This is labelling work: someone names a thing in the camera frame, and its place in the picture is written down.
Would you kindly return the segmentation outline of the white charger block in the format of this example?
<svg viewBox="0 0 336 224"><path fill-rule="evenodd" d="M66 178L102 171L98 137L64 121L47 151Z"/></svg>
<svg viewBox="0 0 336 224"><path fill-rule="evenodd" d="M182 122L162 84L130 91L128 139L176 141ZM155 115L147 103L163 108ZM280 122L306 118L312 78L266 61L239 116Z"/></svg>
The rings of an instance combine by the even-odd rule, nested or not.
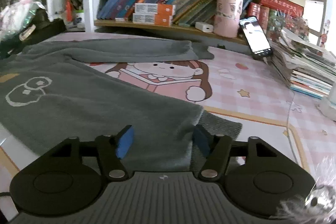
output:
<svg viewBox="0 0 336 224"><path fill-rule="evenodd" d="M204 33L213 33L214 26L205 22L196 22L195 28Z"/></svg>

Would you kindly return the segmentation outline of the upper orange white box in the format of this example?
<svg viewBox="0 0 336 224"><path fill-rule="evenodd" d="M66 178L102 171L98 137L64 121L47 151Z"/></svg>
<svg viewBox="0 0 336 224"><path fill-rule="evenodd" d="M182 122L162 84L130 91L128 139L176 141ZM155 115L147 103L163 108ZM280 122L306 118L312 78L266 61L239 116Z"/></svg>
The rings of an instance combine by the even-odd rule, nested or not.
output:
<svg viewBox="0 0 336 224"><path fill-rule="evenodd" d="M175 5L167 5L163 3L136 3L134 13L174 16Z"/></svg>

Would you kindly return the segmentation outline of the small card box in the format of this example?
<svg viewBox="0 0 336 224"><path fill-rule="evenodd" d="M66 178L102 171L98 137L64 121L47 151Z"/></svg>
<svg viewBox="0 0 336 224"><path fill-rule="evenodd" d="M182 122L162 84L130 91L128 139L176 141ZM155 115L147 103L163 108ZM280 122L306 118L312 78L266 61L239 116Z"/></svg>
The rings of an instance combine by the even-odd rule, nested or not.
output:
<svg viewBox="0 0 336 224"><path fill-rule="evenodd" d="M128 18L115 18L116 22L128 22L129 19Z"/></svg>

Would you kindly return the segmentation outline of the white green lidded jar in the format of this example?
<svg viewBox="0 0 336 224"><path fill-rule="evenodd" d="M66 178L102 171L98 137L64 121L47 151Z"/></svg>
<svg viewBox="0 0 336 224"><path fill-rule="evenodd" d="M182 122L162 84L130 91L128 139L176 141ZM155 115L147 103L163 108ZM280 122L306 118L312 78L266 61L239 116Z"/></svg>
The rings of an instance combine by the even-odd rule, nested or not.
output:
<svg viewBox="0 0 336 224"><path fill-rule="evenodd" d="M75 10L73 12L74 19L73 24L75 27L79 29L85 28L85 18L84 18L84 10Z"/></svg>

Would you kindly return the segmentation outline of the orange white box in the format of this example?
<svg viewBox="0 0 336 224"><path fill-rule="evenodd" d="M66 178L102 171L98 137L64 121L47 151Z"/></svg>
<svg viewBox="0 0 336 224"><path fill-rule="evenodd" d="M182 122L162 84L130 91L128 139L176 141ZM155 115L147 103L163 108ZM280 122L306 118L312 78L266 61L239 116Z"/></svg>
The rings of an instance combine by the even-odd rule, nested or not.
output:
<svg viewBox="0 0 336 224"><path fill-rule="evenodd" d="M167 5L163 3L136 3L134 13L174 16L175 5Z"/></svg>
<svg viewBox="0 0 336 224"><path fill-rule="evenodd" d="M133 14L133 23L155 26L171 26L173 17L164 14Z"/></svg>

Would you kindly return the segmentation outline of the pink paper roll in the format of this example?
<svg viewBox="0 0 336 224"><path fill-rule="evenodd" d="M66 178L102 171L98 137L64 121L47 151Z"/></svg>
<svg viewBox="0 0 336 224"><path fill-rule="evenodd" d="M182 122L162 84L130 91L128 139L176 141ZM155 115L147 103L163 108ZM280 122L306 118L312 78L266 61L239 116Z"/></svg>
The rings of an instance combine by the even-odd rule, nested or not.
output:
<svg viewBox="0 0 336 224"><path fill-rule="evenodd" d="M242 14L243 0L217 0L214 33L226 38L236 38Z"/></svg>

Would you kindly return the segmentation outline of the grey sweater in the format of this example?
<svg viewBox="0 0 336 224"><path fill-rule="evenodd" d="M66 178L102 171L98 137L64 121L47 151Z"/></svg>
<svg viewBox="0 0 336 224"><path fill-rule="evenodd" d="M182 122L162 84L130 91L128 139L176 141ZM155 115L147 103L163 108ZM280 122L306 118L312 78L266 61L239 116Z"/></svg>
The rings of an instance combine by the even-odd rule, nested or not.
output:
<svg viewBox="0 0 336 224"><path fill-rule="evenodd" d="M236 139L242 124L219 118L201 105L162 96L111 77L91 63L139 63L212 59L189 41L110 39L43 42L1 61L1 124L38 155L68 137L91 141L126 125L134 141L123 159L130 172L198 169L192 147L197 124Z"/></svg>

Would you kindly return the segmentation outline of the lower orange white box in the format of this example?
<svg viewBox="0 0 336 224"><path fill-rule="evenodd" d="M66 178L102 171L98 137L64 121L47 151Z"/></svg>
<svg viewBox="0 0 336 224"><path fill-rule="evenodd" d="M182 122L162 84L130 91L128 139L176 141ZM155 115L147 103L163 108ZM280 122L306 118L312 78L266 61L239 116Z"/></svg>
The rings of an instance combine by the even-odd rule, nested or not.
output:
<svg viewBox="0 0 336 224"><path fill-rule="evenodd" d="M173 17L164 14L133 14L133 23L155 26L171 26Z"/></svg>

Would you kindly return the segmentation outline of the smartphone with lit screen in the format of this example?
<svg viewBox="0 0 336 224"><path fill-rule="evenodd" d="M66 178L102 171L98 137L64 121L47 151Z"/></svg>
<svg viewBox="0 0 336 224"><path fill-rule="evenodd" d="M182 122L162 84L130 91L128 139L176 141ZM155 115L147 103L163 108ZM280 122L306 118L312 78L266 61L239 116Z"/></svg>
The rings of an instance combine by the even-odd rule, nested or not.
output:
<svg viewBox="0 0 336 224"><path fill-rule="evenodd" d="M239 26L255 60L261 60L273 54L270 43L255 16L240 19Z"/></svg>

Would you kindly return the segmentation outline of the orange red figurine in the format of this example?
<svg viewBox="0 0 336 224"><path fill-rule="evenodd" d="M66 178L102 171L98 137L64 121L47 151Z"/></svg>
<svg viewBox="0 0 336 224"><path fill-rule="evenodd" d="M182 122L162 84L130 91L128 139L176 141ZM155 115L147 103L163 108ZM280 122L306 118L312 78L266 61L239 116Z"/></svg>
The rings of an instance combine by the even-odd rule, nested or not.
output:
<svg viewBox="0 0 336 224"><path fill-rule="evenodd" d="M72 3L71 0L66 0L66 20L67 22L72 22Z"/></svg>

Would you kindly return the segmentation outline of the stack of notebooks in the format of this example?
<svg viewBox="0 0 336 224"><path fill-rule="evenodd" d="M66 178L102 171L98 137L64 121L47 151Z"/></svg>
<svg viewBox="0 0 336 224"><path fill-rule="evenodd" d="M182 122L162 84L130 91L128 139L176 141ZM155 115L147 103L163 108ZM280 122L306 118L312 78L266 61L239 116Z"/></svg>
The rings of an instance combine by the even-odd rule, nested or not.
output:
<svg viewBox="0 0 336 224"><path fill-rule="evenodd" d="M272 42L270 63L293 91L321 99L335 83L335 56L306 42L287 28Z"/></svg>

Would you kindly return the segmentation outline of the red thick book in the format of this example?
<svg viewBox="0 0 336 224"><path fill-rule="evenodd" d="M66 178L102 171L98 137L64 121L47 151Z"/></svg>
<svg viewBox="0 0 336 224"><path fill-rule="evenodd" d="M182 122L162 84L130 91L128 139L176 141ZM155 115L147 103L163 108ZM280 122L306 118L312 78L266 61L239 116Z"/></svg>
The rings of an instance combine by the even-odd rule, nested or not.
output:
<svg viewBox="0 0 336 224"><path fill-rule="evenodd" d="M304 8L288 0L253 0L255 3L293 17L302 17Z"/></svg>

